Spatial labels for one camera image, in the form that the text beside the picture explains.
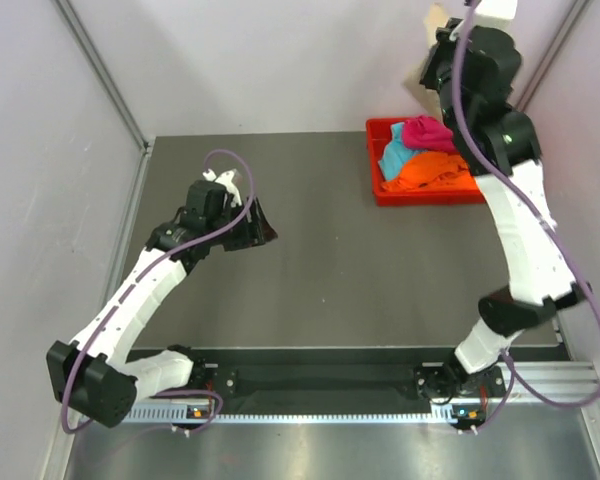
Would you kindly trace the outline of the beige t shirt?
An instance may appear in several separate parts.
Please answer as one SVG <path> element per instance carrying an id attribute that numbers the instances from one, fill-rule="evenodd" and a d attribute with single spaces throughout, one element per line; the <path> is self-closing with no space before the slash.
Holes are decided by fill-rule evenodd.
<path id="1" fill-rule="evenodd" d="M 443 119 L 443 110 L 437 91 L 436 67 L 438 64 L 431 56 L 431 52 L 437 45 L 437 30 L 445 27 L 449 19 L 450 15 L 442 4 L 433 3 L 430 6 L 423 20 L 427 45 L 426 54 L 420 63 L 408 72 L 402 82 L 403 88 L 418 105 L 439 122 Z"/>

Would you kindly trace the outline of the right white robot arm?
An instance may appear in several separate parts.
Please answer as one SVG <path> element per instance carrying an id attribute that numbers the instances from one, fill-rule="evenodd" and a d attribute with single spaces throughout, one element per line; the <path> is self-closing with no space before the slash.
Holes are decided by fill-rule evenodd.
<path id="1" fill-rule="evenodd" d="M 460 73 L 466 129 L 453 105 L 453 57 L 461 19 L 433 4 L 424 24 L 430 48 L 419 83 L 439 98 L 443 124 L 485 198 L 508 269 L 506 286 L 482 297 L 479 319 L 444 364 L 449 388 L 467 396 L 483 372 L 523 332 L 552 320 L 584 294 L 548 232 L 555 228 L 544 191 L 541 149 L 531 119 L 508 102 L 521 63 L 506 33 L 514 1 L 483 1 L 474 14 Z"/>

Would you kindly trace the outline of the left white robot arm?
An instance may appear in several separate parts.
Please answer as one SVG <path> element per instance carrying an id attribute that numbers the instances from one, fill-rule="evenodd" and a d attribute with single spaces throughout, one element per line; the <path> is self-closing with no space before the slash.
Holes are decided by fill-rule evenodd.
<path id="1" fill-rule="evenodd" d="M 46 364 L 63 414 L 74 410 L 115 427 L 140 400 L 177 389 L 196 396 L 207 374 L 189 349 L 169 347 L 131 361 L 139 335 L 211 249 L 238 251 L 276 239 L 256 197 L 243 199 L 236 170 L 206 170 L 173 219 L 156 227 L 131 272 L 96 317 L 70 342 L 55 342 Z"/>

